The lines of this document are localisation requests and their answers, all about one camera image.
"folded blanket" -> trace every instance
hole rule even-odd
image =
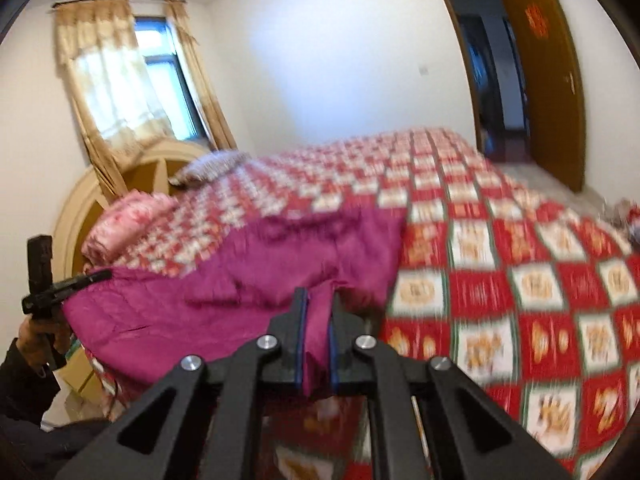
[[[178,201],[171,196],[134,189],[98,218],[82,244],[82,254],[96,266],[110,264],[156,219],[177,206]]]
[[[308,288],[304,379],[309,394],[328,366],[334,290],[353,308],[385,304],[398,270],[404,217],[345,209],[302,219],[266,217],[231,232],[218,251],[182,278],[114,268],[113,278],[63,306],[84,345],[116,374],[146,386],[183,356],[233,353]]]

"pillow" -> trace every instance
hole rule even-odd
[[[109,265],[161,216],[175,209],[177,199],[163,193],[133,190],[98,218],[82,244],[82,254],[95,266]]]
[[[207,153],[179,170],[169,179],[172,186],[197,187],[214,182],[249,158],[238,150],[221,150]]]

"pink pillow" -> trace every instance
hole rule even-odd
[[[149,195],[131,191],[98,218],[82,244],[82,254],[96,266],[110,264],[125,247],[140,238],[153,221],[177,205],[175,198],[163,193]]]

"sheer curtain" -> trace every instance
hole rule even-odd
[[[191,92],[209,142],[219,150],[236,148],[236,141],[226,123],[216,93],[198,51],[198,42],[191,33],[184,3],[167,0],[164,3],[166,20],[175,38],[176,51],[184,77]]]
[[[92,0],[56,9],[58,62],[102,188],[127,187],[121,172],[147,146],[173,137],[138,49],[128,0]]]

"door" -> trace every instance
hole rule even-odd
[[[503,0],[516,37],[536,163],[574,192],[584,185],[584,101],[578,60],[558,0]]]

